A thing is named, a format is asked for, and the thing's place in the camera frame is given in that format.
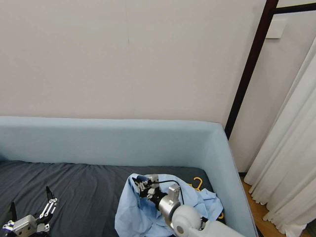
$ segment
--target black metal frame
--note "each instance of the black metal frame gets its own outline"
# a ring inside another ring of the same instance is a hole
[[[267,0],[266,5],[263,9],[257,32],[253,40],[250,53],[245,68],[243,70],[236,96],[225,126],[225,133],[228,139],[231,136],[235,121],[237,119],[243,98],[246,94],[251,76],[256,67],[256,63],[258,61],[260,51],[265,41],[273,15],[316,10],[316,2],[286,7],[277,7],[277,3],[278,0]]]

